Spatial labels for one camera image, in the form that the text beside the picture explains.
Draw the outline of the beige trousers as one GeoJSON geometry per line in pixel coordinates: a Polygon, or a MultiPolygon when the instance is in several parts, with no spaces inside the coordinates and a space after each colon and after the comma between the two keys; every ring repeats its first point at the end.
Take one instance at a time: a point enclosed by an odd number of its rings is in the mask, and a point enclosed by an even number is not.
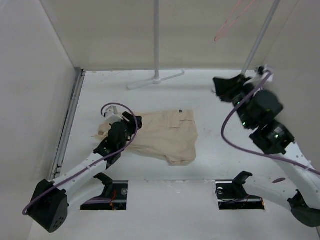
{"type": "Polygon", "coordinates": [[[142,127],[127,150],[165,160],[170,166],[186,166],[196,159],[198,132],[193,110],[136,112],[142,127]]]}

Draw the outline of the pink wire hanger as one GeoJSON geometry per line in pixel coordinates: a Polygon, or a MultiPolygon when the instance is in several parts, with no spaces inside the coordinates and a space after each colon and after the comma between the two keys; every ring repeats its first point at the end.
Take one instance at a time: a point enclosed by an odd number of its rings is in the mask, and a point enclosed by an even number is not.
{"type": "Polygon", "coordinates": [[[256,0],[251,0],[248,5],[242,9],[236,17],[234,17],[234,14],[237,13],[239,10],[239,7],[243,3],[243,0],[238,0],[234,8],[229,13],[228,17],[226,18],[225,22],[222,24],[220,29],[217,31],[214,42],[219,41],[221,38],[224,37],[224,35],[227,34],[229,29],[249,10],[249,8],[256,2],[256,0]]]}

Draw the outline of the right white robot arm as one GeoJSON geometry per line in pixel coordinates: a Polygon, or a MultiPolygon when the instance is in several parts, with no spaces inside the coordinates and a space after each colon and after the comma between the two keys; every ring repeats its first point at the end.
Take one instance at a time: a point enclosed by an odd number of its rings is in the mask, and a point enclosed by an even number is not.
{"type": "Polygon", "coordinates": [[[214,77],[212,80],[220,101],[233,105],[221,127],[222,139],[237,150],[275,161],[291,181],[291,184],[270,182],[242,171],[229,184],[236,196],[229,203],[257,196],[285,208],[303,225],[318,228],[320,173],[303,156],[288,128],[276,120],[284,106],[273,92],[262,88],[272,77],[270,71],[259,75],[257,85],[252,84],[251,77],[242,74],[230,79],[214,77]],[[249,137],[258,147],[258,152],[237,146],[226,138],[225,128],[234,114],[238,115],[244,129],[253,131],[249,137]]]}

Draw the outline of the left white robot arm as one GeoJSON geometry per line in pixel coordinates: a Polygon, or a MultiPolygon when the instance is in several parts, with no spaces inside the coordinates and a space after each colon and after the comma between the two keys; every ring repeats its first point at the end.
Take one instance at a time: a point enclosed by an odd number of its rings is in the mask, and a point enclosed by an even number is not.
{"type": "Polygon", "coordinates": [[[82,163],[54,180],[40,181],[22,214],[31,217],[48,233],[58,230],[67,219],[71,197],[93,178],[103,179],[103,171],[121,157],[143,126],[141,116],[125,111],[122,117],[110,125],[107,137],[82,163]]]}

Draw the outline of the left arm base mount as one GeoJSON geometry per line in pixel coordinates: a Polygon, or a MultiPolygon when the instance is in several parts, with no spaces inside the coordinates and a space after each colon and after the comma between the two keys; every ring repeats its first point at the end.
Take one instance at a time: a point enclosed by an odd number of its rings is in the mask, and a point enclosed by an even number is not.
{"type": "Polygon", "coordinates": [[[104,173],[95,177],[104,188],[101,194],[92,197],[80,207],[82,211],[125,211],[127,209],[128,181],[112,180],[104,173]]]}

